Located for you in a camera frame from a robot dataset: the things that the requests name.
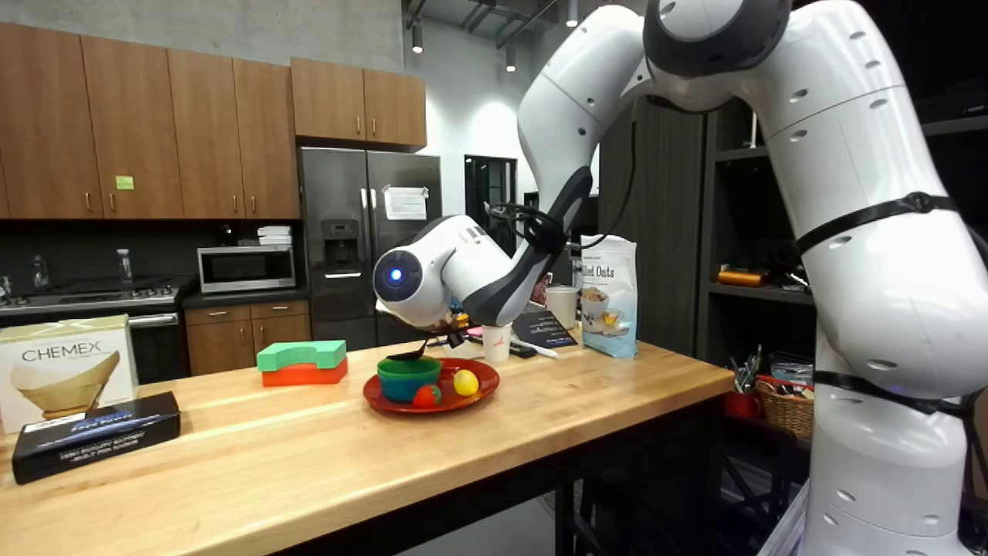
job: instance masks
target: cardboard box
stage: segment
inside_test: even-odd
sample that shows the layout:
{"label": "cardboard box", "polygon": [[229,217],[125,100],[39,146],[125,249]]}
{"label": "cardboard box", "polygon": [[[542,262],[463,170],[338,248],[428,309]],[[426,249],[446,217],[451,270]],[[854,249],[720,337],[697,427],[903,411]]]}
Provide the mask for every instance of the cardboard box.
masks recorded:
{"label": "cardboard box", "polygon": [[19,486],[85,467],[123,451],[140,451],[181,430],[173,391],[110,404],[93,415],[55,424],[32,424],[13,451],[13,479]]}
{"label": "cardboard box", "polygon": [[0,331],[2,432],[137,400],[125,315]]}

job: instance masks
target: ceiling light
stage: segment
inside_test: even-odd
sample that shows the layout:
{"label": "ceiling light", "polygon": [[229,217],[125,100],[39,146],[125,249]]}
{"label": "ceiling light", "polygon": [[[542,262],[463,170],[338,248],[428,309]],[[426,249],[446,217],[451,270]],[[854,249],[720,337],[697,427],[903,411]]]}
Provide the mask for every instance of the ceiling light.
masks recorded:
{"label": "ceiling light", "polygon": [[515,45],[506,45],[506,48],[504,48],[504,70],[508,70],[508,73],[520,70],[520,66],[515,66]]}
{"label": "ceiling light", "polygon": [[581,5],[576,0],[569,0],[569,19],[564,19],[564,27],[576,27],[581,24]]}
{"label": "ceiling light", "polygon": [[426,45],[424,45],[424,24],[420,24],[420,22],[410,22],[410,54],[415,54],[415,57],[426,54]]}

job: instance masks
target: backsplash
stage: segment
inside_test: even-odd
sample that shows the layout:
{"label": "backsplash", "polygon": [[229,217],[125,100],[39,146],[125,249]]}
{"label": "backsplash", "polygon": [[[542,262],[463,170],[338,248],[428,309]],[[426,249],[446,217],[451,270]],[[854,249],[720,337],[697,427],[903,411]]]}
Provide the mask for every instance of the backsplash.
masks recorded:
{"label": "backsplash", "polygon": [[0,223],[0,276],[13,290],[32,286],[32,261],[39,252],[51,283],[110,279],[118,248],[128,248],[137,276],[193,279],[193,248],[223,243],[229,233],[246,237],[262,223]]}

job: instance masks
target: microwave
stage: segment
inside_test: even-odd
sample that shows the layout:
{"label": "microwave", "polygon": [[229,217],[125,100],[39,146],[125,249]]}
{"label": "microwave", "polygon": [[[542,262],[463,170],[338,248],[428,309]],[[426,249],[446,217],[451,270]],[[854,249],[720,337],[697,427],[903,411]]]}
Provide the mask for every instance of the microwave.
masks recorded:
{"label": "microwave", "polygon": [[202,294],[296,286],[290,243],[197,248]]}

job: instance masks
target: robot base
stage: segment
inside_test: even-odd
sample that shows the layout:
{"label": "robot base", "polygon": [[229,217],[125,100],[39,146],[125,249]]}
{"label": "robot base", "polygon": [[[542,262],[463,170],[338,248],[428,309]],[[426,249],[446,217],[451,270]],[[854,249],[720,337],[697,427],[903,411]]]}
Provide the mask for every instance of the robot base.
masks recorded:
{"label": "robot base", "polygon": [[810,486],[762,556],[959,556],[964,427],[886,400],[818,385]]}

